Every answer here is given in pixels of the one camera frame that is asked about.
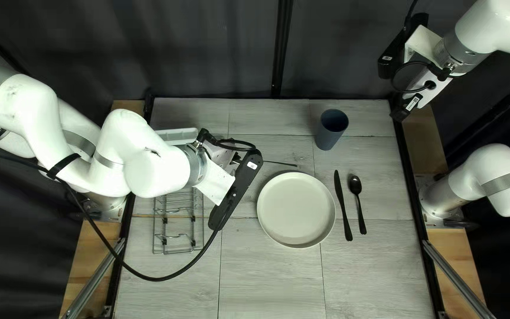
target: white label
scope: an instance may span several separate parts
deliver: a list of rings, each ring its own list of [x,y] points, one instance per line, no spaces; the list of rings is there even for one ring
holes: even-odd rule
[[[247,166],[251,167],[252,169],[256,170],[257,169],[257,164],[253,163],[253,162],[249,162],[247,163]]]
[[[420,101],[421,98],[419,97],[414,97],[412,100],[410,100],[410,102],[408,103],[408,105],[406,106],[406,110],[407,111],[410,111],[413,109],[413,107],[418,103],[418,101]]]

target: dark blue cup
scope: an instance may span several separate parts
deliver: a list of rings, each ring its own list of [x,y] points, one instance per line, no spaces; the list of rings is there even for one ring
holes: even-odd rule
[[[316,130],[316,146],[321,150],[330,150],[349,124],[350,120],[344,112],[335,108],[324,111]]]

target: knife handle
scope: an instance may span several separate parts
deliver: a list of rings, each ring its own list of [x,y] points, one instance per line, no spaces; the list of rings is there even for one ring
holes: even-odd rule
[[[342,213],[344,215],[344,234],[346,235],[346,240],[352,241],[354,240],[354,236],[351,235],[350,223],[347,221],[346,210],[343,208]]]

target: table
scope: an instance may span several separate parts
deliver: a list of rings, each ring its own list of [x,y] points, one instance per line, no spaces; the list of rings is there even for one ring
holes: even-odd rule
[[[325,152],[314,145],[312,124],[330,107],[346,112],[350,127]],[[363,181],[368,234],[357,232],[353,197],[344,189],[353,242],[345,241],[337,220],[312,248],[275,243],[261,229],[255,203],[265,180],[285,167],[266,163],[193,268],[162,283],[122,272],[115,318],[433,316],[386,100],[156,99],[151,126],[205,127],[253,142],[264,159],[296,163],[332,193],[335,169],[343,177],[355,173]],[[134,214],[145,217],[131,221],[125,260],[146,274],[166,275],[193,255],[152,255],[150,207],[150,200],[135,202]]]

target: metal rack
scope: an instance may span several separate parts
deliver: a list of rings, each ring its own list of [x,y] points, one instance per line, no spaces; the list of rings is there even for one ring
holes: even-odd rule
[[[153,254],[191,253],[202,249],[204,197],[200,191],[189,187],[157,197],[152,210]]]

